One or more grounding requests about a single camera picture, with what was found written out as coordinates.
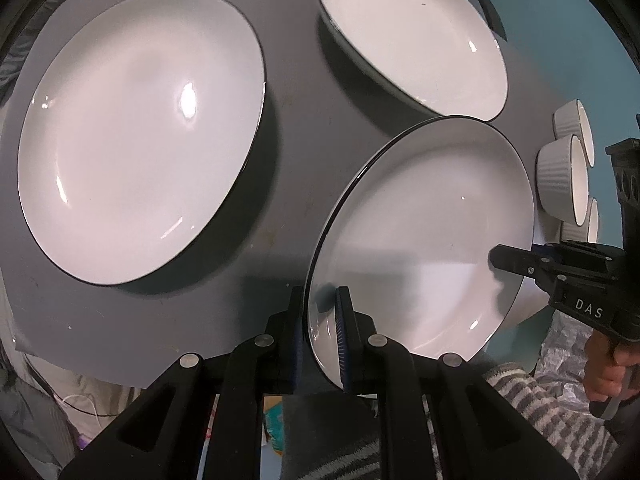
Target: stacked ramekins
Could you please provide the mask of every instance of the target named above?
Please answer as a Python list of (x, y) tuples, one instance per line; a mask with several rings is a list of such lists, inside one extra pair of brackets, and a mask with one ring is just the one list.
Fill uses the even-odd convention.
[(542, 147), (536, 163), (540, 203), (562, 221), (562, 240), (596, 243), (598, 204), (589, 197), (588, 178), (595, 152), (589, 120), (578, 99), (556, 111), (554, 131), (556, 140)]

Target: gray table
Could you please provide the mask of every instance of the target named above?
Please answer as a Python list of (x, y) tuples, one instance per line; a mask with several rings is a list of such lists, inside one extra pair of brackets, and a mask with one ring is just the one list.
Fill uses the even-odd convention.
[[(121, 0), (69, 0), (49, 20), (12, 97), (0, 145), (0, 266), (18, 349), (69, 370), (147, 386), (177, 357), (231, 351), (260, 333), (302, 284), (322, 225), (345, 185), (392, 136), (428, 118), (372, 83), (333, 42), (316, 0), (229, 0), (255, 27), (268, 94), (246, 169), (196, 241), (155, 273), (94, 286), (59, 270), (22, 216), (21, 124), (46, 67), (90, 19)], [(563, 100), (500, 42), (510, 82), (494, 125), (530, 179)], [(558, 223), (542, 218), (543, 238)]]

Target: white bowl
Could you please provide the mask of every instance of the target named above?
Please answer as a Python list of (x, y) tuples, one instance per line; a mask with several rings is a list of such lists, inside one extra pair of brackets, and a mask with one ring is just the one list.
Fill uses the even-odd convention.
[(593, 147), (593, 134), (591, 133), (591, 125), (587, 112), (580, 102), (580, 99), (574, 99), (567, 104), (558, 108), (554, 114), (554, 131), (556, 139), (575, 135), (578, 136), (587, 162), (593, 168), (596, 161), (596, 153)]
[(468, 360), (508, 313), (522, 277), (493, 269), (497, 244), (529, 250), (533, 198), (518, 154), (492, 126), (441, 118), (389, 142), (324, 227), (306, 279), (305, 320), (326, 376), (341, 386), (335, 287), (411, 352)]
[(482, 120), (507, 98), (494, 35), (467, 0), (320, 0), (322, 18), (364, 72), (414, 107)]
[(536, 183), (543, 209), (577, 226), (587, 216), (589, 178), (580, 139), (561, 137), (542, 147), (536, 161)]
[(231, 190), (264, 89), (255, 33), (224, 0), (126, 0), (91, 20), (22, 128), (18, 191), (44, 253), (101, 285), (167, 263)]
[(600, 214), (598, 202), (594, 198), (589, 199), (587, 218), (581, 226), (562, 222), (560, 227), (561, 240), (574, 240), (577, 242), (598, 243), (598, 229), (600, 227)]

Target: striped fabric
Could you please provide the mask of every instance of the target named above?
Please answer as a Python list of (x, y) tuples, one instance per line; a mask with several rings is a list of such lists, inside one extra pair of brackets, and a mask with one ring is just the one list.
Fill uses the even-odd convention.
[[(485, 378), (574, 467), (582, 480), (595, 478), (617, 444), (601, 420), (558, 405), (536, 380), (517, 365), (493, 368)], [(438, 480), (442, 480), (433, 425), (424, 400)], [(361, 442), (299, 480), (379, 480), (378, 440)]]
[(486, 380), (564, 456), (581, 479), (595, 478), (611, 458), (617, 444), (602, 420), (562, 408), (516, 365), (494, 368)]

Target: finger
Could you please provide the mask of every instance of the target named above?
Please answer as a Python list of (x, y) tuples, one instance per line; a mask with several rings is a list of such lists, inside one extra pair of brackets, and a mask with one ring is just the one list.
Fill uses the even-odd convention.
[(616, 363), (621, 366), (640, 364), (640, 344), (622, 344), (616, 346), (614, 352)]
[(584, 365), (585, 377), (593, 376), (622, 384), (625, 373), (625, 367), (613, 364), (613, 361), (606, 356), (589, 359), (587, 364)]
[(596, 402), (604, 402), (605, 400), (609, 399), (609, 397), (607, 397), (606, 395), (595, 392), (586, 384), (584, 386), (584, 393), (587, 394), (587, 399), (595, 400)]
[(584, 345), (584, 351), (589, 357), (606, 355), (609, 352), (610, 346), (611, 342), (609, 341), (609, 338), (597, 330), (594, 330), (589, 339), (587, 339), (587, 343)]
[(617, 397), (622, 390), (622, 384), (600, 377), (587, 377), (587, 375), (585, 375), (583, 383), (585, 391), (589, 389), (596, 394), (606, 397)]

